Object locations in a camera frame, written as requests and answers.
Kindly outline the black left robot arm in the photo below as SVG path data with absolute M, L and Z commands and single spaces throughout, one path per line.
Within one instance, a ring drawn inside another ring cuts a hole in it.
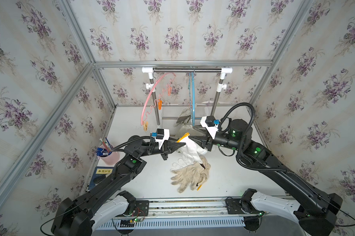
M 136 198 L 121 187 L 132 181 L 145 167 L 143 156 L 159 154 L 164 160 L 185 145 L 175 139 L 166 140 L 160 146 L 153 137 L 134 135 L 114 148 L 123 152 L 111 174 L 94 188 L 74 200 L 63 200 L 51 219 L 52 236 L 90 236 L 111 218 L 130 214 Z

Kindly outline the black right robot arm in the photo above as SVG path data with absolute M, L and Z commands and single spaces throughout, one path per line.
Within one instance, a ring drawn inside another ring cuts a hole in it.
M 328 194 L 308 183 L 265 146 L 252 140 L 255 108 L 247 102 L 231 107 L 221 119 L 202 117 L 194 129 L 203 136 L 193 136 L 200 147 L 211 151 L 213 146 L 233 151 L 237 163 L 251 171 L 257 171 L 280 186 L 292 196 L 292 200 L 266 195 L 249 188 L 239 198 L 225 200 L 228 214 L 245 214 L 243 226 L 249 232 L 259 229 L 266 213 L 297 223 L 311 236 L 328 236 L 342 227 L 338 213 L 343 199 Z

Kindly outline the white knit glove yellow cuff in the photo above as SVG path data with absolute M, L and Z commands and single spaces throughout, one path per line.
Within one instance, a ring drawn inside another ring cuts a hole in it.
M 189 133 L 185 133 L 177 142 L 185 143 L 185 145 L 180 147 L 177 152 L 181 154 L 182 160 L 187 165 L 192 165 L 195 163 L 203 164 L 200 156 L 206 154 L 208 151 L 194 142 L 190 138 Z

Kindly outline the blue wavy hanger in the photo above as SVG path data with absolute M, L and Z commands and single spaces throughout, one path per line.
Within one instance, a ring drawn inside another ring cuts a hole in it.
M 189 105 L 190 105 L 190 112 L 191 112 L 191 123 L 192 126 L 195 125 L 195 71 L 190 73 L 190 78 L 188 81 L 188 90 L 189 90 Z

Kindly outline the white glove with grey strap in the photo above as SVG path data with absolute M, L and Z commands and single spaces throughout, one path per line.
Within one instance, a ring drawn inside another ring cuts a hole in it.
M 183 125 L 177 132 L 176 137 L 181 138 L 184 134 L 189 133 L 190 136 L 205 136 L 207 131 L 201 125 Z

